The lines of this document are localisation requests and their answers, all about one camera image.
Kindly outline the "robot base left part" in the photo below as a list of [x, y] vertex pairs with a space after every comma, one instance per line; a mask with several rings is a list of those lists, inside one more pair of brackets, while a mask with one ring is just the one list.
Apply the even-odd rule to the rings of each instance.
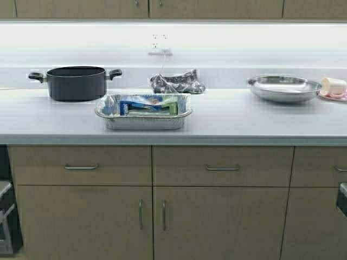
[[1, 212], [5, 214], [15, 204], [14, 189], [10, 182], [1, 181]]

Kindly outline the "robot base right part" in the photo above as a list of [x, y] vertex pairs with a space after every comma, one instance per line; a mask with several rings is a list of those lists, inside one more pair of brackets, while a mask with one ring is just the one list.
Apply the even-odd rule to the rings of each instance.
[[336, 206], [340, 212], [347, 216], [347, 194], [346, 194], [347, 183], [343, 182], [339, 184]]

